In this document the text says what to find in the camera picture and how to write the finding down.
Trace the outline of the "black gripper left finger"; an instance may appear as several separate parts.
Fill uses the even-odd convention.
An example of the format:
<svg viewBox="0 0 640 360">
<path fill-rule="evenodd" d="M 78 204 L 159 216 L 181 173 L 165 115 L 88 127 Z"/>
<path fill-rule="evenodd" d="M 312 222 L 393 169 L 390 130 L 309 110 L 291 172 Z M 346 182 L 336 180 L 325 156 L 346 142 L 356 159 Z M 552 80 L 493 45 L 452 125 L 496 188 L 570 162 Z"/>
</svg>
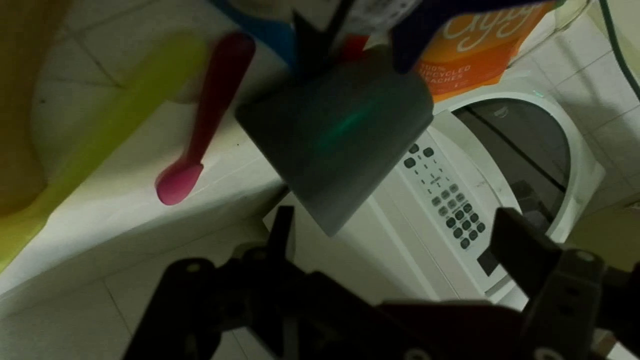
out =
<svg viewBox="0 0 640 360">
<path fill-rule="evenodd" d="M 222 339 L 215 295 L 223 268 L 206 258 L 172 262 L 121 360 L 211 360 Z"/>
</svg>

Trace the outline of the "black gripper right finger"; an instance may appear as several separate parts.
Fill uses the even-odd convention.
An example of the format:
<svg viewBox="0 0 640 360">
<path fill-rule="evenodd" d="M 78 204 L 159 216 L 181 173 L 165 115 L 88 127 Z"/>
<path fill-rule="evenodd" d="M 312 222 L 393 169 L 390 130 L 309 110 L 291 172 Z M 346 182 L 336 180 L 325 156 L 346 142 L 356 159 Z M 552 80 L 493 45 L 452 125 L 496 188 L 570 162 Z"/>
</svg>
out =
<svg viewBox="0 0 640 360">
<path fill-rule="evenodd" d="M 512 207 L 496 209 L 490 251 L 528 295 L 514 358 L 590 360 L 604 262 L 561 249 Z"/>
</svg>

